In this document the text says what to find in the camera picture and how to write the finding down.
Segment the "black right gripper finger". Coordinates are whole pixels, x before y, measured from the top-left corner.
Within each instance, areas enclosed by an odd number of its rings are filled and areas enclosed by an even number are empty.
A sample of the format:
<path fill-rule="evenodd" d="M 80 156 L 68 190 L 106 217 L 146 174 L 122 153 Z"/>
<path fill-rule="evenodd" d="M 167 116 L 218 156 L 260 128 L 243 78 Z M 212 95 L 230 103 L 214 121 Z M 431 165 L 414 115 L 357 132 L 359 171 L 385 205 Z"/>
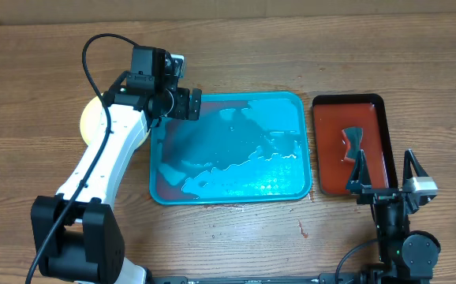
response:
<path fill-rule="evenodd" d="M 428 173 L 424 170 L 414 155 L 412 149 L 404 154 L 403 185 L 425 185 L 429 182 Z"/>
<path fill-rule="evenodd" d="M 346 189 L 350 193 L 362 193 L 364 190 L 370 189 L 371 187 L 372 182 L 368 171 L 366 156 L 364 151 L 360 150 L 357 153 L 353 170 L 346 184 Z"/>

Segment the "pink and green sponge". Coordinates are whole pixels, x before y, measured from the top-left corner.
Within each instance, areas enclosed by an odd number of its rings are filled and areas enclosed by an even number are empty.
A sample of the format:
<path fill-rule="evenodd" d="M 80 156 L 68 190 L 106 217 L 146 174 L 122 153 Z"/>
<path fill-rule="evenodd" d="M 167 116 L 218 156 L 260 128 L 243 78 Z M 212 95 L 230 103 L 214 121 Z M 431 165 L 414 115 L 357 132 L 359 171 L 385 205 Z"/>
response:
<path fill-rule="evenodd" d="M 357 153 L 361 150 L 363 135 L 364 132 L 361 127 L 349 127 L 342 130 L 342 141 L 346 146 L 344 161 L 355 162 Z"/>

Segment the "yellow-green plate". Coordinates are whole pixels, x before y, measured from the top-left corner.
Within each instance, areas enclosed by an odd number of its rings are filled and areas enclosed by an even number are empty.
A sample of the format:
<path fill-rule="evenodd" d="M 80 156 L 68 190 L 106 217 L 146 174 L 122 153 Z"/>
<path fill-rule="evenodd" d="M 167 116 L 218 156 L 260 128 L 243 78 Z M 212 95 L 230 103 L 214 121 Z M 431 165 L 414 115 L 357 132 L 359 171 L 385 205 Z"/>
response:
<path fill-rule="evenodd" d="M 120 104 L 113 104 L 108 110 L 110 135 L 106 150 L 122 150 L 123 148 L 135 150 L 145 142 L 150 130 L 143 111 Z M 92 99 L 80 117 L 80 133 L 86 145 L 100 145 L 108 121 L 99 99 Z"/>

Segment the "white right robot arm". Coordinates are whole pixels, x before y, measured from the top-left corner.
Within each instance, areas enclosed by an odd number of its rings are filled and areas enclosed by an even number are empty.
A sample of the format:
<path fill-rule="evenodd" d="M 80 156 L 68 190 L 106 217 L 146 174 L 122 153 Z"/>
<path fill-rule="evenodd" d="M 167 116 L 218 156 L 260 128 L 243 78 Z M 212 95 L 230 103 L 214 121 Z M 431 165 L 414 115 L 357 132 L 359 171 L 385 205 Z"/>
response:
<path fill-rule="evenodd" d="M 371 208 L 376 238 L 352 248 L 338 263 L 335 283 L 429 283 L 441 245 L 434 235 L 410 229 L 409 216 L 438 195 L 438 186 L 417 161 L 412 150 L 404 157 L 400 188 L 374 189 L 362 150 L 357 153 L 346 189 L 358 204 Z M 379 248 L 379 262 L 364 266 L 352 276 L 341 274 L 343 264 L 369 245 Z"/>

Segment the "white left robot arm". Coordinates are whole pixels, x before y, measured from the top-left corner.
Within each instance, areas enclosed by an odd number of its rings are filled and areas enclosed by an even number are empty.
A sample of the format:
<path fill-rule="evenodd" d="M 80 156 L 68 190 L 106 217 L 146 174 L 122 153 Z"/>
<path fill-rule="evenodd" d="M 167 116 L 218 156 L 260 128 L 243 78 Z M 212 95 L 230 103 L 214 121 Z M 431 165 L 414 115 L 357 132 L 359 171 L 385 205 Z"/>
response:
<path fill-rule="evenodd" d="M 114 217 L 121 180 L 136 149 L 163 118 L 196 121 L 202 91 L 181 88 L 185 57 L 132 42 L 131 66 L 105 92 L 91 141 L 54 196 L 31 208 L 36 255 L 25 281 L 41 275 L 77 283 L 152 283 L 125 255 Z"/>

